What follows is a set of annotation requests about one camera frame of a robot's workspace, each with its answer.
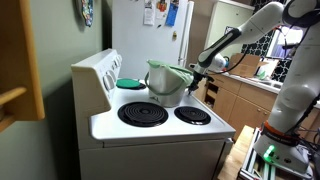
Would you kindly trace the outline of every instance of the refrigerator door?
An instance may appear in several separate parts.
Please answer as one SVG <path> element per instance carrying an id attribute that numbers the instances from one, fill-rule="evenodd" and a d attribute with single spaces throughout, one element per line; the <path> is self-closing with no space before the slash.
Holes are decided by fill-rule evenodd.
<path id="1" fill-rule="evenodd" d="M 179 55 L 179 65 L 182 67 L 185 67 L 186 61 L 187 61 L 193 7 L 194 7 L 194 2 L 189 1 L 188 8 L 187 8 L 187 15 L 186 15 L 186 23 L 184 27 L 185 30 L 184 30 L 184 35 L 182 37 L 182 45 L 181 45 L 180 55 Z"/>
<path id="2" fill-rule="evenodd" d="M 153 26 L 144 25 L 145 0 L 116 0 L 112 3 L 112 48 L 122 56 L 120 78 L 143 79 L 149 70 L 147 60 L 178 65 L 188 0 L 179 1 L 175 25 L 165 25 L 166 18 L 155 14 Z M 168 13 L 170 0 L 166 0 Z"/>

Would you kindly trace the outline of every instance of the green wall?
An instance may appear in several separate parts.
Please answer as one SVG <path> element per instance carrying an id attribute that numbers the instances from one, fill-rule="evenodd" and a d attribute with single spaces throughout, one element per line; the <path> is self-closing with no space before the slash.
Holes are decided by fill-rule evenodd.
<path id="1" fill-rule="evenodd" d="M 46 118 L 0 133 L 1 180 L 80 179 L 70 65 L 110 47 L 108 2 L 94 0 L 88 28 L 75 0 L 30 0 Z"/>

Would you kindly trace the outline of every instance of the refrigerator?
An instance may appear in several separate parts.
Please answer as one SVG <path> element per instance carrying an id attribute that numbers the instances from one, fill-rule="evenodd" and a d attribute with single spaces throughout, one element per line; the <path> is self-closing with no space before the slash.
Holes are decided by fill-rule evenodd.
<path id="1" fill-rule="evenodd" d="M 185 66 L 194 2 L 179 0 L 172 8 L 176 2 L 113 1 L 112 48 L 122 56 L 120 78 L 144 79 L 149 71 L 147 60 Z"/>

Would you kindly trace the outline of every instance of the white electric stove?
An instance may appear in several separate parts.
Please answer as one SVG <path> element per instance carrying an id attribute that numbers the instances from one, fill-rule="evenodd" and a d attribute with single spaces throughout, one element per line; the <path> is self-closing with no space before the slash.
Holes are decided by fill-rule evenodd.
<path id="1" fill-rule="evenodd" d="M 82 180 L 214 179 L 235 130 L 187 92 L 164 108 L 117 88 L 120 68 L 111 49 L 72 65 Z"/>

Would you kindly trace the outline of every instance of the kitchen sink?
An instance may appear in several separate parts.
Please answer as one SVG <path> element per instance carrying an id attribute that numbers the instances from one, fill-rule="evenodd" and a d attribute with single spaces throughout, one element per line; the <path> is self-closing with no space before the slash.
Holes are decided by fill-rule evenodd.
<path id="1" fill-rule="evenodd" d="M 271 86 L 271 87 L 274 87 L 274 88 L 277 88 L 277 89 L 281 89 L 282 87 L 282 84 L 281 82 L 278 82 L 278 81 L 261 81 L 259 82 L 261 84 L 264 84 L 264 85 L 267 85 L 267 86 Z"/>

